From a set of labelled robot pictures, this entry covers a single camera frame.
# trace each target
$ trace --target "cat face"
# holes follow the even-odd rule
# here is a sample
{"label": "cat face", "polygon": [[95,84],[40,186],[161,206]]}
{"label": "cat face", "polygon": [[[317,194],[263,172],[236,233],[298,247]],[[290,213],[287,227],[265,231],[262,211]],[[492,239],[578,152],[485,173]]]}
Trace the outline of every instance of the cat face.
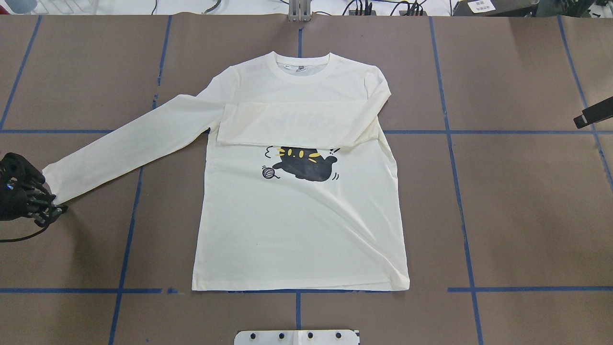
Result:
{"label": "cat face", "polygon": [[281,157],[281,161],[305,160],[310,163],[317,164],[323,160],[321,154],[316,149],[302,149],[300,147],[282,146],[277,156]]}

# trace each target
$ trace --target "white plastic bracket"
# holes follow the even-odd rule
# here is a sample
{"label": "white plastic bracket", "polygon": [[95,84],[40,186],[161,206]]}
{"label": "white plastic bracket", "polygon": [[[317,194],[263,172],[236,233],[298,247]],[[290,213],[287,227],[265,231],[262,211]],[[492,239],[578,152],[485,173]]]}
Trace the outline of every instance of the white plastic bracket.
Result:
{"label": "white plastic bracket", "polygon": [[289,21],[311,21],[311,0],[289,0]]}
{"label": "white plastic bracket", "polygon": [[352,330],[241,331],[234,345],[359,345],[360,332]]}

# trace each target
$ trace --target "black cat graphic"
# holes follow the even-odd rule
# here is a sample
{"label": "black cat graphic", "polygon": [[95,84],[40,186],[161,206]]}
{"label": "black cat graphic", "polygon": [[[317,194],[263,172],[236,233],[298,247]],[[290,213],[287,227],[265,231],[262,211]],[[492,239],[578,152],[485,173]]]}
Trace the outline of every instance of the black cat graphic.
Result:
{"label": "black cat graphic", "polygon": [[[283,169],[298,179],[308,181],[322,182],[329,179],[332,175],[332,164],[337,161],[334,156],[324,159],[316,149],[282,146],[277,150],[279,150],[278,156],[281,161],[273,165],[272,169]],[[271,178],[271,171],[267,172],[268,174],[264,174],[264,177]]]}

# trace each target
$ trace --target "crew neck collar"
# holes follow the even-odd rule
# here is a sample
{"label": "crew neck collar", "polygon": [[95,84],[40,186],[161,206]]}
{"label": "crew neck collar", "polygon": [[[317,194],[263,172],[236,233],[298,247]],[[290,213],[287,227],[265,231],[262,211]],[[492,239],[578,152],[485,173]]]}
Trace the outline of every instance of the crew neck collar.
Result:
{"label": "crew neck collar", "polygon": [[[266,61],[273,74],[280,79],[290,83],[309,84],[318,82],[327,77],[336,65],[337,56],[333,53],[328,53],[327,55],[317,58],[292,58],[289,56],[279,55],[276,52],[270,52],[266,54]],[[295,66],[320,66],[324,64],[325,67],[321,71],[310,76],[294,76],[283,72],[277,63],[291,64]]]}

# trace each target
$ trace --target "brown table surface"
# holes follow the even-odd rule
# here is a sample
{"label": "brown table surface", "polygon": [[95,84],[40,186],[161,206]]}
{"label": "brown table surface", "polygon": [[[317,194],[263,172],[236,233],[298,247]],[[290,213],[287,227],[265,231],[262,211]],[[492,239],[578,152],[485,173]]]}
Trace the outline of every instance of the brown table surface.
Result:
{"label": "brown table surface", "polygon": [[[231,64],[276,51],[379,66],[407,292],[192,292],[207,135],[0,246],[1,344],[612,344],[613,20],[0,16],[0,151],[42,169]],[[0,223],[0,238],[36,230]]]}

